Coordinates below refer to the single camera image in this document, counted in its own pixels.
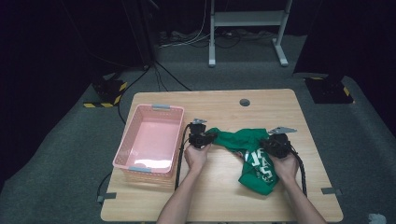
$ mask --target human arm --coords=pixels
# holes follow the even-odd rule
[[[326,223],[323,216],[308,198],[306,198],[297,184],[296,174],[299,165],[294,155],[289,153],[289,155],[283,159],[271,155],[269,155],[269,157],[273,161],[276,174],[279,176],[280,181],[283,183],[289,195],[291,207],[294,211],[294,215],[297,217],[298,223]]]
[[[185,150],[185,158],[190,167],[184,180],[178,186],[158,217],[157,224],[177,224],[185,223],[189,214],[192,194],[195,184],[200,176],[206,161],[207,151],[211,145],[197,149],[188,146]]]

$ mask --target table hole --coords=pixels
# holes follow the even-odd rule
[[[239,104],[240,104],[241,106],[249,106],[249,105],[250,105],[250,101],[249,101],[248,99],[241,99],[241,100],[239,101]]]

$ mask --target green cloth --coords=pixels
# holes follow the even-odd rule
[[[268,154],[260,147],[261,139],[268,139],[265,129],[241,129],[228,133],[212,128],[207,133],[218,136],[213,144],[226,147],[244,159],[242,174],[238,181],[249,189],[268,195],[278,181],[274,165]]]

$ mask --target basket handle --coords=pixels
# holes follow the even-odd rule
[[[144,173],[151,173],[151,169],[149,168],[141,168],[141,167],[135,167],[135,166],[130,166],[128,168],[130,171],[137,171],[137,172],[144,172]]]
[[[153,109],[166,109],[166,110],[170,110],[171,109],[170,105],[152,105],[151,107]]]

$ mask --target pink plastic basket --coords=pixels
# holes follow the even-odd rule
[[[138,105],[113,165],[132,179],[171,177],[183,116],[180,106]]]

